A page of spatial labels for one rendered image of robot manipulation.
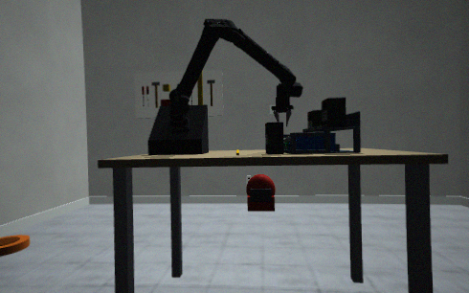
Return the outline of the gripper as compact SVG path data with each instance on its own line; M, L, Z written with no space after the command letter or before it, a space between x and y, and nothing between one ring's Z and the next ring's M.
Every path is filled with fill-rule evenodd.
M273 108L276 108L276 109L273 109ZM275 115L278 123L279 123L279 121L278 121L279 113L286 112L286 126L288 126L288 121L289 121L290 116L292 114L291 109L292 110L294 109L293 105L288 105L288 95L283 95L283 97L278 95L277 96L277 106L272 106L272 109L276 110L276 111L274 111L274 115ZM291 112L290 115L289 115L289 112Z

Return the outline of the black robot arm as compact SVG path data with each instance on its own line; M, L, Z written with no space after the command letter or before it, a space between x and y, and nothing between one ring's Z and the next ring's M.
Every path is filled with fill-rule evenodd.
M303 87L299 82L296 82L296 77L290 69L267 53L241 29L237 28L232 20L205 19L202 35L192 55L188 68L176 89L173 89L169 93L170 111L168 113L170 131L172 134L188 132L190 130L189 114L187 113L189 111L188 102L194 85L219 37L233 42L235 46L238 46L236 46L237 48L240 48L243 52L273 73L281 82L277 85L277 96L280 95L283 97L283 95L288 95L288 105L290 105L290 97L300 97L302 95Z

